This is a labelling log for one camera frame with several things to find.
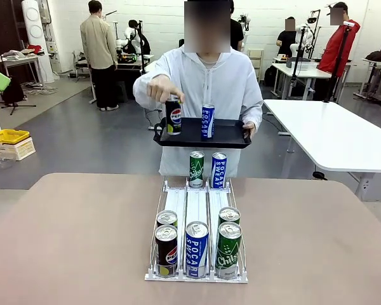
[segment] red jacket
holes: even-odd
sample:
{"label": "red jacket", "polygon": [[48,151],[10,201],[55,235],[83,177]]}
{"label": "red jacket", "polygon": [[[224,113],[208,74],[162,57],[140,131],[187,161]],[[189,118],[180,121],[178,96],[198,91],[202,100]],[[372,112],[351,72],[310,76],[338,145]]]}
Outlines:
{"label": "red jacket", "polygon": [[[349,20],[349,22],[354,23],[354,27],[351,27],[351,31],[349,32],[349,35],[347,36],[347,41],[345,42],[344,50],[342,53],[342,61],[340,62],[340,67],[337,70],[338,78],[343,75],[344,67],[347,61],[349,60],[349,55],[354,42],[354,38],[356,38],[356,34],[360,29],[360,25],[357,22],[353,20]],[[319,70],[333,73],[336,65],[338,51],[343,41],[344,29],[345,26],[341,25],[329,39],[328,45],[326,46],[322,60],[320,61],[318,67]]]}

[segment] yellow crate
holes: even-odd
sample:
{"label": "yellow crate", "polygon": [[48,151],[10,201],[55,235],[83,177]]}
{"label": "yellow crate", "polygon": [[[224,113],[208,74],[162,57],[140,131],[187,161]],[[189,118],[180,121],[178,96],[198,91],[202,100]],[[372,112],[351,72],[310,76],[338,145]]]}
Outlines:
{"label": "yellow crate", "polygon": [[3,129],[0,130],[0,143],[17,144],[29,136],[30,133],[23,130]]}
{"label": "yellow crate", "polygon": [[2,144],[0,143],[0,153],[13,154],[17,161],[23,160],[30,154],[34,154],[36,151],[32,138],[27,138],[20,143],[13,144]]}

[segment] black shirt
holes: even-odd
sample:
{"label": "black shirt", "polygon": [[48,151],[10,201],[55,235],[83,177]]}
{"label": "black shirt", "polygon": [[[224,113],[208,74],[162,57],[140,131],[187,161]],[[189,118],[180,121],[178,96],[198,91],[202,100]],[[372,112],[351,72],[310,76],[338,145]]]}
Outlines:
{"label": "black shirt", "polygon": [[239,41],[244,39],[243,28],[241,24],[233,19],[230,19],[230,45],[233,49],[237,50]]}
{"label": "black shirt", "polygon": [[283,31],[278,36],[278,40],[282,41],[282,46],[279,48],[278,54],[286,54],[292,57],[291,44],[295,43],[296,32]]}

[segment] blue can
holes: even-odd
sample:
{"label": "blue can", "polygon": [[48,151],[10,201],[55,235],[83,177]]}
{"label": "blue can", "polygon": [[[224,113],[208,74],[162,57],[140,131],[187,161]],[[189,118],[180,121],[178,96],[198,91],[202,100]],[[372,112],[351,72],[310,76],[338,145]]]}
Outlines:
{"label": "blue can", "polygon": [[211,139],[215,133],[215,106],[202,107],[202,139]]}
{"label": "blue can", "polygon": [[213,189],[224,188],[226,176],[227,156],[222,152],[215,152],[211,161],[210,187]]}
{"label": "blue can", "polygon": [[186,227],[186,274],[189,278],[206,276],[208,262],[208,226],[194,221]]}

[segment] beige shirt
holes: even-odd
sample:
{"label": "beige shirt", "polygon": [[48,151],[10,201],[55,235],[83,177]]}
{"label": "beige shirt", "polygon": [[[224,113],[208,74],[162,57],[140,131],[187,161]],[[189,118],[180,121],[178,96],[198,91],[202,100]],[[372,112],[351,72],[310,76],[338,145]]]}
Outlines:
{"label": "beige shirt", "polygon": [[94,69],[117,65],[116,39],[112,27],[96,15],[81,24],[83,51]]}

